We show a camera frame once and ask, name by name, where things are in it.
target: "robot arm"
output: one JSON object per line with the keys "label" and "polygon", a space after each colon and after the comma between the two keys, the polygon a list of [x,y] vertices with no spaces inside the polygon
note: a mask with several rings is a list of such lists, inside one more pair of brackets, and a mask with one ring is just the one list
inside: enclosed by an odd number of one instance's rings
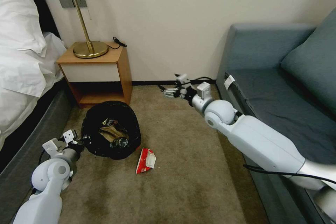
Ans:
{"label": "robot arm", "polygon": [[270,126],[255,117],[239,113],[228,101],[213,100],[210,84],[206,82],[195,90],[187,75],[183,74],[177,75],[176,88],[160,89],[165,96],[180,96],[188,100],[211,128],[225,135],[233,146],[264,170],[282,173],[295,184],[318,191],[315,203],[336,221],[335,165],[318,164],[305,159],[290,139]]}
{"label": "robot arm", "polygon": [[63,134],[66,148],[56,138],[42,147],[50,159],[40,164],[33,172],[31,182],[36,192],[18,210],[13,224],[57,224],[62,209],[61,191],[67,188],[75,175],[76,161],[84,147],[75,141],[77,134],[68,130]]}

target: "trash bag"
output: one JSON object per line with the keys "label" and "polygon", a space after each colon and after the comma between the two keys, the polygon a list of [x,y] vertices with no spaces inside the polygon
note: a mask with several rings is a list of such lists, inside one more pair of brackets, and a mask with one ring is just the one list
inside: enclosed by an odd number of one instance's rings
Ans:
{"label": "trash bag", "polygon": [[82,141],[94,155],[124,159],[141,144],[137,117],[126,103],[105,101],[86,113]]}

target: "red snack package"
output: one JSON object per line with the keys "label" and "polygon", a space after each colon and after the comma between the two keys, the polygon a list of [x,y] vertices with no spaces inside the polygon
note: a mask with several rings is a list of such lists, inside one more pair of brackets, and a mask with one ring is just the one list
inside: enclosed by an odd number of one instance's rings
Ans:
{"label": "red snack package", "polygon": [[151,149],[142,148],[135,173],[142,173],[149,169],[154,169],[155,160],[156,156]]}

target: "white wall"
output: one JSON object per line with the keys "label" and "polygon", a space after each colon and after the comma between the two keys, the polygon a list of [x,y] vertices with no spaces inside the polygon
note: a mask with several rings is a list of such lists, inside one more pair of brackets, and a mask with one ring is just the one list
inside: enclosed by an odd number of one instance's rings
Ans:
{"label": "white wall", "polygon": [[[133,80],[173,73],[216,78],[226,34],[237,22],[319,23],[336,0],[86,0],[91,39],[126,41]],[[62,39],[83,41],[75,9],[48,0]]]}

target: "nightstand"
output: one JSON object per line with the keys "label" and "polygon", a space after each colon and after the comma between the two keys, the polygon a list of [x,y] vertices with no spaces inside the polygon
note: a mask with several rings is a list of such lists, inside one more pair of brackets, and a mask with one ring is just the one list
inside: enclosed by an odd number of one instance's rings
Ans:
{"label": "nightstand", "polygon": [[[115,42],[107,44],[118,47]],[[78,106],[92,107],[108,100],[129,104],[132,78],[126,48],[109,48],[103,56],[82,59],[72,52],[75,45],[76,43],[57,60],[57,63]]]}

